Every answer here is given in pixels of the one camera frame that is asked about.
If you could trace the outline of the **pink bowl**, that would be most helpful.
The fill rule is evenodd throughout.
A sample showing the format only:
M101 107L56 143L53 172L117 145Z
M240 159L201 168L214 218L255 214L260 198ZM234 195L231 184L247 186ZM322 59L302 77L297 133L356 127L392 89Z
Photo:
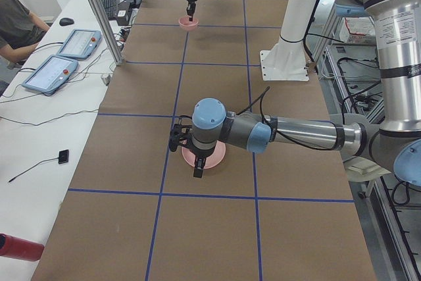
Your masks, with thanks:
M189 16L182 16L178 19L178 23L181 29L190 32L198 27L199 20L193 17L193 21L189 21Z

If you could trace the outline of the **pink plate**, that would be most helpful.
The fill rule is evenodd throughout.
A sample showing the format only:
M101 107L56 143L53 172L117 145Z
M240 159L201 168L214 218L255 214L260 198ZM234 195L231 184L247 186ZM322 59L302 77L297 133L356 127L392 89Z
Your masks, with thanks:
M226 145L221 141L217 141L216 147L213 154L206 158L205 169L210 169L217 166L222 162L226 153ZM194 167L195 166L195 155L187 148L182 148L182 156L185 162Z

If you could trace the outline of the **black keyboard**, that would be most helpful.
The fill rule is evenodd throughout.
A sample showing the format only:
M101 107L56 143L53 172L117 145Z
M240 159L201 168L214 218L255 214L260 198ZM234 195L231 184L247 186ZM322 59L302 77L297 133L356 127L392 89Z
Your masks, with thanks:
M107 18L114 20L118 10L118 0L101 0L101 3Z

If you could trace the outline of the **far blue teach pendant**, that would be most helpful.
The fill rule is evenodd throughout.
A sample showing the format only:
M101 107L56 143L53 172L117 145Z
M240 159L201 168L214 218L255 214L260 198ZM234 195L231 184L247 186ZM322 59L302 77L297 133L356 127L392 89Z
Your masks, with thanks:
M99 30L73 29L63 42L57 55L70 59L86 60L100 44Z

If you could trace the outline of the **blue teach pendant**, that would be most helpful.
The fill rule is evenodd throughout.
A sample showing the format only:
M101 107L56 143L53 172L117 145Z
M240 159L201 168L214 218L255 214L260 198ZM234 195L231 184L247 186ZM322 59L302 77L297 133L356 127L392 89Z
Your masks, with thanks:
M73 29L63 42L57 55L70 59L86 60L100 44L99 30Z
M51 55L27 77L22 87L45 95L53 95L77 68L77 60Z

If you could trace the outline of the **black computer mouse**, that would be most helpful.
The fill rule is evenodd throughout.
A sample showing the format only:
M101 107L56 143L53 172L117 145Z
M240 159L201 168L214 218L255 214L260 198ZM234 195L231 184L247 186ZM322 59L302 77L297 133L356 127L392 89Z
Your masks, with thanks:
M74 20L72 18L64 17L59 20L60 26L69 26L74 24Z

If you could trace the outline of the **small black square pad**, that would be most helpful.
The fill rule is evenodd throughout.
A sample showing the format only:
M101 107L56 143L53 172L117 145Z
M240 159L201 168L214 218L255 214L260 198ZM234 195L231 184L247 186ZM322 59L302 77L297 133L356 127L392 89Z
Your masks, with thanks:
M64 149L59 151L59 156L58 156L58 164L65 164L67 162L69 162L69 154L70 154L70 150L69 149Z

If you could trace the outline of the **near blue teach pendant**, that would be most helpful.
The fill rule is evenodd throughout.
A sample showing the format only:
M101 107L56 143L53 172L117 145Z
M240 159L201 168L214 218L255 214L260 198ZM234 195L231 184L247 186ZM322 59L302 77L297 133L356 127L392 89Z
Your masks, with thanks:
M53 95L77 68L77 60L51 55L27 77L22 87L45 95Z

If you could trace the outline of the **seated person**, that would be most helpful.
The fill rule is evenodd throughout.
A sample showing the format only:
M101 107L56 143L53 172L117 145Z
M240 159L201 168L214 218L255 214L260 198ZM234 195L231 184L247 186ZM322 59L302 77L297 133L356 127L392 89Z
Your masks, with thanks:
M39 16L20 0L1 0L1 56L12 63L25 61L49 31Z

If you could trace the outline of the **red cylinder bottle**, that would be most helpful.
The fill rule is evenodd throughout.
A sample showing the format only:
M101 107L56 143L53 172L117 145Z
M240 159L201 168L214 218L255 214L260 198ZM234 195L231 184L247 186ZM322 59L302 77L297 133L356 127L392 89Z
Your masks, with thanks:
M43 250L43 244L1 234L2 257L34 262L40 260Z

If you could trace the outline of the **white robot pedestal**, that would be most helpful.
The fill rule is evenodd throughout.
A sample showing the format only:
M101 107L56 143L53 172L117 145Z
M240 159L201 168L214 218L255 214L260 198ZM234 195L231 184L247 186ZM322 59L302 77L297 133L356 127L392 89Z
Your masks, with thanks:
M308 81L304 38L317 0L288 0L279 41L260 52L264 81Z

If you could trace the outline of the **aluminium frame post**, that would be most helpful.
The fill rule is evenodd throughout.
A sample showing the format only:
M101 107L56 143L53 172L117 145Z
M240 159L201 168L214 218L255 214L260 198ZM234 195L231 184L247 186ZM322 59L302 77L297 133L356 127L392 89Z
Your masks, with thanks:
M101 28L103 37L106 41L109 51L111 52L115 65L116 66L121 65L123 61L122 54L114 38L114 33L112 31L109 20L106 17L105 10L102 6L101 0L88 0L88 3Z

